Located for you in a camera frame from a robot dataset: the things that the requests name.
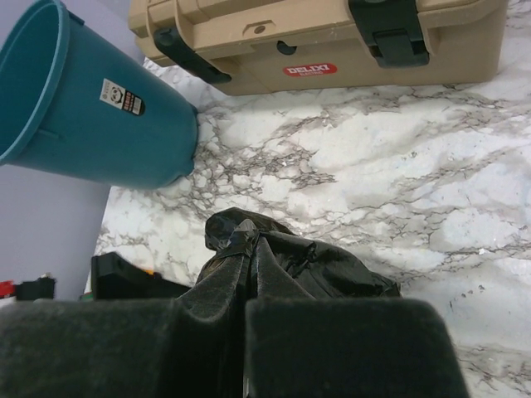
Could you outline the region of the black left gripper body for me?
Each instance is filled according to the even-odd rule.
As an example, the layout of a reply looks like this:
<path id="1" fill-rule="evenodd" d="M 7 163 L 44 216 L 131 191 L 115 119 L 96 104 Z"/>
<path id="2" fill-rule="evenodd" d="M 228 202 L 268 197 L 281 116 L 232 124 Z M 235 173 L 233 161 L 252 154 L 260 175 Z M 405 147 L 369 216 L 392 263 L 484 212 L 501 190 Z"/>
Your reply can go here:
<path id="1" fill-rule="evenodd" d="M 93 256 L 90 267 L 94 300 L 171 299 L 191 289 L 164 279 L 160 273 L 140 269 L 116 252 Z"/>

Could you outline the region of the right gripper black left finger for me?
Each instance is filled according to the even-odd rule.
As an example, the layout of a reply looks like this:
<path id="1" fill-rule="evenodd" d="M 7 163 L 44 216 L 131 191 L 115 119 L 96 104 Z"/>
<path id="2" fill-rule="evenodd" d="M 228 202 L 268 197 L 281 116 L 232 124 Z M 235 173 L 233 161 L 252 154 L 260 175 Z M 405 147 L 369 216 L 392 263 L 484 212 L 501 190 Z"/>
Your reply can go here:
<path id="1" fill-rule="evenodd" d="M 227 257 L 176 299 L 4 307 L 2 396 L 242 396 L 249 268 Z"/>

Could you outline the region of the black plastic trash bag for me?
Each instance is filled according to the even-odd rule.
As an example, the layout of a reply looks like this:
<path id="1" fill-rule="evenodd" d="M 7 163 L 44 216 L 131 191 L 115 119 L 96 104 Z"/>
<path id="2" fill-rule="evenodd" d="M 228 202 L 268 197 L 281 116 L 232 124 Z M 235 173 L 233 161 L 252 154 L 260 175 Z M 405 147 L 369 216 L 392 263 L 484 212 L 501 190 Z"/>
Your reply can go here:
<path id="1" fill-rule="evenodd" d="M 273 263 L 317 299 L 401 296 L 397 282 L 368 269 L 352 253 L 319 240 L 297 236 L 278 221 L 238 207 L 212 215 L 205 225 L 205 245 L 214 250 L 201 269 L 201 282 L 221 265 L 224 254 L 249 252 L 248 241 L 264 238 Z"/>

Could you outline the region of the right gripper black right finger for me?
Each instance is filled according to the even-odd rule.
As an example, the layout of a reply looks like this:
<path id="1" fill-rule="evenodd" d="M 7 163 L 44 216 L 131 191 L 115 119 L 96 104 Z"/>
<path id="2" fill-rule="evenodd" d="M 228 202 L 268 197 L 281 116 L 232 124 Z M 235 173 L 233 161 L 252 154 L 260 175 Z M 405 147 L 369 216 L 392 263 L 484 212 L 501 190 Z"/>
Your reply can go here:
<path id="1" fill-rule="evenodd" d="M 265 239 L 252 261 L 245 370 L 252 397 L 466 397 L 446 325 L 404 298 L 310 297 Z"/>

